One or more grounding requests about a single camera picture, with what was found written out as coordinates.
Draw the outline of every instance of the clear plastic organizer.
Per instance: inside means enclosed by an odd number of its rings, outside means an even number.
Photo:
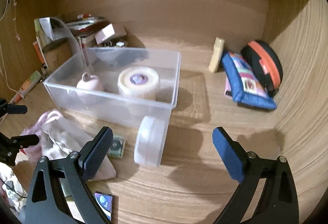
[[[134,159],[160,165],[171,110],[177,105],[181,54],[149,48],[86,48],[53,72],[44,85],[58,107],[138,128]],[[121,95],[119,74],[132,66],[154,69],[160,80],[156,101]],[[83,73],[97,75],[105,92],[76,88]]]

